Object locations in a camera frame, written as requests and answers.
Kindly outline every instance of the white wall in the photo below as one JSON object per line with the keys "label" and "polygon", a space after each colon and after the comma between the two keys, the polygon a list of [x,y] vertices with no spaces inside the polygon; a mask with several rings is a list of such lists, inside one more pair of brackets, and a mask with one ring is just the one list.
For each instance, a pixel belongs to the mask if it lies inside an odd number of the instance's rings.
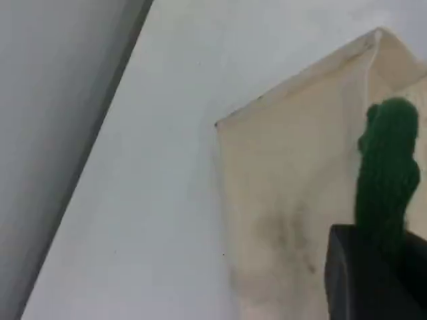
{"label": "white wall", "polygon": [[143,0],[0,2],[0,319],[13,319]]}
{"label": "white wall", "polygon": [[215,121],[377,25],[427,57],[426,9],[156,0],[23,318],[235,319]]}

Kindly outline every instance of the dark stain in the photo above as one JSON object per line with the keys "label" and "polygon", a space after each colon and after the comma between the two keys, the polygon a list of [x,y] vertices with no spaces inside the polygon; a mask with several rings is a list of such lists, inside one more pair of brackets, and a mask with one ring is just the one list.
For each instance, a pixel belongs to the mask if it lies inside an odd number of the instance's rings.
{"label": "dark stain", "polygon": [[306,266],[307,266],[308,271],[309,271],[312,275],[316,273],[317,268],[316,268],[316,266],[315,266],[312,262],[310,262],[310,261],[306,261]]}
{"label": "dark stain", "polygon": [[259,218],[254,231],[257,238],[274,249],[284,248],[288,243],[286,217],[279,213]]}
{"label": "dark stain", "polygon": [[300,203],[292,216],[291,226],[295,235],[295,248],[297,250],[304,250],[308,247],[309,241],[306,236],[305,223],[310,214],[308,207],[305,203]]}

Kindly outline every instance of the green cactus figurine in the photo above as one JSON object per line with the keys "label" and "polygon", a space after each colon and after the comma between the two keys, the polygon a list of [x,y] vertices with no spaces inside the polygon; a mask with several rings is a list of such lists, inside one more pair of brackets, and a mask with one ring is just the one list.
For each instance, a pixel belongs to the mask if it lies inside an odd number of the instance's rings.
{"label": "green cactus figurine", "polygon": [[405,211],[420,182],[413,158],[418,112],[404,98],[391,98],[367,112],[358,141],[362,163],[355,223],[391,266],[397,267],[405,235]]}

